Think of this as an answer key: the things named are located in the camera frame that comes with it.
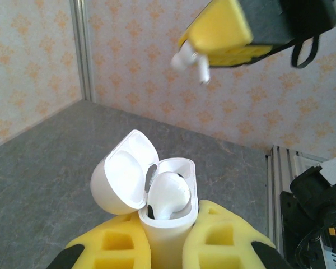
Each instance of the airpods case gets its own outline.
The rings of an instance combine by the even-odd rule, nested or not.
[[[157,165],[155,176],[171,171],[181,174],[191,192],[188,205],[169,220],[154,220],[147,215],[146,174]],[[194,162],[185,158],[159,160],[149,139],[133,130],[95,168],[91,192],[105,211],[123,215],[138,211],[151,247],[152,268],[181,268],[185,238],[198,216],[197,181]]]

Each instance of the black strap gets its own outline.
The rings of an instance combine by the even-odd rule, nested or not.
[[[313,37],[311,52],[308,58],[301,64],[297,64],[298,57],[300,56],[301,48],[303,44],[304,44],[304,41],[296,44],[295,47],[293,48],[292,55],[291,55],[291,65],[298,69],[302,69],[306,67],[309,63],[311,63],[314,60],[316,54],[318,53],[318,49],[319,49],[319,36]]]

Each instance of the gray floor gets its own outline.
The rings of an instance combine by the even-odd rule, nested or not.
[[[132,129],[161,159],[195,162],[199,199],[267,233],[262,151],[80,101],[0,147],[0,268],[45,268],[70,240],[112,217],[94,202],[90,176]]]

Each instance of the floral wallpaper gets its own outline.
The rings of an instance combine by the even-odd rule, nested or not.
[[[208,2],[87,1],[96,101],[265,151],[275,144],[335,156],[336,28],[305,69],[290,67],[288,49],[251,66],[213,69],[211,83],[200,86],[197,70],[176,73],[170,60]]]
[[[79,99],[69,1],[0,0],[0,144]]]

